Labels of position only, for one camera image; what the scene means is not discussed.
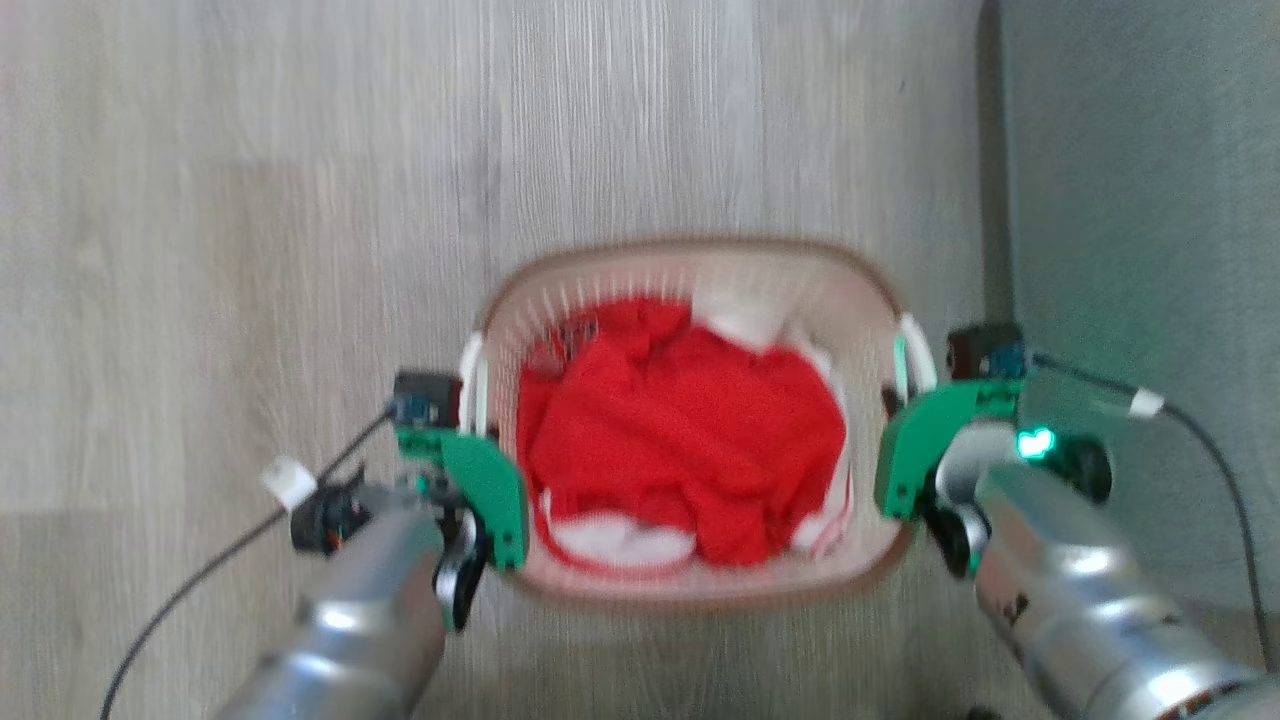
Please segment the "beige plastic laundry basket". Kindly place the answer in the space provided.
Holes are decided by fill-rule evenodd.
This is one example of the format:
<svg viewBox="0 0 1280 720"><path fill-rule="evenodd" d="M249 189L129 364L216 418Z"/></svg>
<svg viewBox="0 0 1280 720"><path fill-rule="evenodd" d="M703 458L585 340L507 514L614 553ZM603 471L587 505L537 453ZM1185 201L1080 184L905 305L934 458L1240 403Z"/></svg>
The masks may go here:
<svg viewBox="0 0 1280 720"><path fill-rule="evenodd" d="M598 304L689 301L700 293L774 306L833 356L852 414L852 502L835 542L817 559L787 553L737 570L694 561L616 574L576 568L531 529L526 564L503 575L513 588L607 612L716 612L864 594L901 562L913 533L883 519L874 501L884 396L934 387L938 368L887 277L849 249L785 237L690 236L540 258L492 296L463 347L463 419L495 430L500 448L515 455L518 370L547 332Z"/></svg>

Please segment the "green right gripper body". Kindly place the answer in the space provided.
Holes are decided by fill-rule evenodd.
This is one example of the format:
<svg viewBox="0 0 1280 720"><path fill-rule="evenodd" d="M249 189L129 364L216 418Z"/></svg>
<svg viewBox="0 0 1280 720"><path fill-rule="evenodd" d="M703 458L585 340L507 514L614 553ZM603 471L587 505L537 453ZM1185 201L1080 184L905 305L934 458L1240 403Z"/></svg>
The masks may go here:
<svg viewBox="0 0 1280 720"><path fill-rule="evenodd" d="M940 501L966 503L992 466L1019 464L1015 420L1021 380L960 380L915 397L879 442L876 503L883 518L911 521Z"/></svg>

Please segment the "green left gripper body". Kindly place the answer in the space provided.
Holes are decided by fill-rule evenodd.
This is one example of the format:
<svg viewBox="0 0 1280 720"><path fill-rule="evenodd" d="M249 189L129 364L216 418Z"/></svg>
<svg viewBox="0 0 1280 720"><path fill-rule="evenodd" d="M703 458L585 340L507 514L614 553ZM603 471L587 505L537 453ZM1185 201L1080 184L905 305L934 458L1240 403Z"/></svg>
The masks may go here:
<svg viewBox="0 0 1280 720"><path fill-rule="evenodd" d="M438 427L397 427L396 438L410 486L440 506L466 503L492 539L492 565L524 569L529 497L520 470L498 445Z"/></svg>

